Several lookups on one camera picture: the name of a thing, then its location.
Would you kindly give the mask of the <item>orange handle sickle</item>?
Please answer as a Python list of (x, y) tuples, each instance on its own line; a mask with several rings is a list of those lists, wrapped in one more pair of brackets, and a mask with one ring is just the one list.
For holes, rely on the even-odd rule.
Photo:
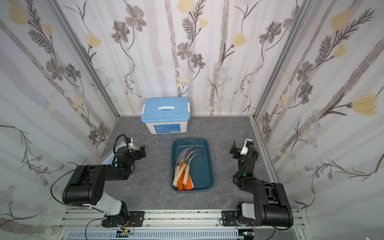
[(179, 181), (179, 185), (177, 187), (178, 191), (185, 191), (184, 186), (182, 185), (182, 180)]
[(191, 176), (189, 175), (188, 180), (187, 180), (187, 184), (184, 185), (184, 190), (189, 191), (189, 190), (192, 190), (193, 188), (194, 188), (194, 185), (193, 185)]

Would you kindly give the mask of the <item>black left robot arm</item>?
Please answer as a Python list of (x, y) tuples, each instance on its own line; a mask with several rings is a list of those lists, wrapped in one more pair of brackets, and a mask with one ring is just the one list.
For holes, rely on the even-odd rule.
[(142, 227), (144, 211), (129, 212), (127, 204), (104, 191), (105, 182), (125, 181), (129, 178), (136, 160), (146, 157), (145, 146), (121, 147), (116, 150), (117, 166), (80, 165), (71, 176), (62, 195), (66, 205), (87, 206), (104, 214), (104, 228)]

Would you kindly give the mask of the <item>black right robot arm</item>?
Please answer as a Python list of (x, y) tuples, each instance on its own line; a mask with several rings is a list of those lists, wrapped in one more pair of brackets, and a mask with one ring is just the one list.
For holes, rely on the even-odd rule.
[(259, 157), (254, 142), (247, 139), (241, 148), (233, 143), (230, 154), (238, 161), (239, 168), (233, 175), (233, 184), (253, 195), (252, 203), (237, 204), (236, 223), (241, 226), (270, 226), (280, 231), (291, 228), (294, 216), (283, 184), (269, 183), (254, 175)]

